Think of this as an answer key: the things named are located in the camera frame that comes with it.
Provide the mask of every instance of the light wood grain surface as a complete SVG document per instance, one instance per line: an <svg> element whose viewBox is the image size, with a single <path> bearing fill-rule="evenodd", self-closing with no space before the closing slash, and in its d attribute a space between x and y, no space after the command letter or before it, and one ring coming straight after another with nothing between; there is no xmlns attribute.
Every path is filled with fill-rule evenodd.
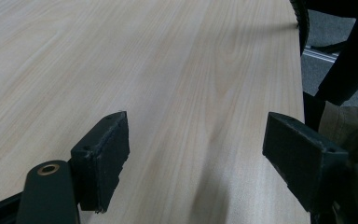
<svg viewBox="0 0 358 224"><path fill-rule="evenodd" d="M269 111L303 119L297 43L288 0L0 0L0 200L126 110L83 223L309 223L261 153Z"/></svg>

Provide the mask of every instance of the gray carpet floor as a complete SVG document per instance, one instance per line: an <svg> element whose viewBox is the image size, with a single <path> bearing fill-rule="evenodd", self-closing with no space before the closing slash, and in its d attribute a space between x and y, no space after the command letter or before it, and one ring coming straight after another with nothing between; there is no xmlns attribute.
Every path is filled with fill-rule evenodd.
<svg viewBox="0 0 358 224"><path fill-rule="evenodd" d="M348 38L355 19L340 18L310 10L310 36L307 45L326 46ZM301 58L303 90L314 95L333 64L303 55ZM358 106L358 92L344 105Z"/></svg>

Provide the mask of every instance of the wooden table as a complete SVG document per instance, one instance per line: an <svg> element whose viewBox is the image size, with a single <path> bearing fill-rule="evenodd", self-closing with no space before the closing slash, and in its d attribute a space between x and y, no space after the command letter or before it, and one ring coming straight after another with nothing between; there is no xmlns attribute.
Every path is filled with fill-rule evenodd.
<svg viewBox="0 0 358 224"><path fill-rule="evenodd" d="M0 0L0 200L103 116L131 154L83 223L309 223L262 156L269 111L303 119L288 0Z"/></svg>

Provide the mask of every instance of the brass insert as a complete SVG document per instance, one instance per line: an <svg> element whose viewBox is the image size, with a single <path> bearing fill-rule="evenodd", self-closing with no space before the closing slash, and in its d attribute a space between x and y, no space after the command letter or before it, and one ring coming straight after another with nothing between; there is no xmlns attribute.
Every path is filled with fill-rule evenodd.
<svg viewBox="0 0 358 224"><path fill-rule="evenodd" d="M51 175L54 174L60 169L59 164L48 164L43 167L40 167L39 170L37 170L37 173L39 175Z"/></svg>

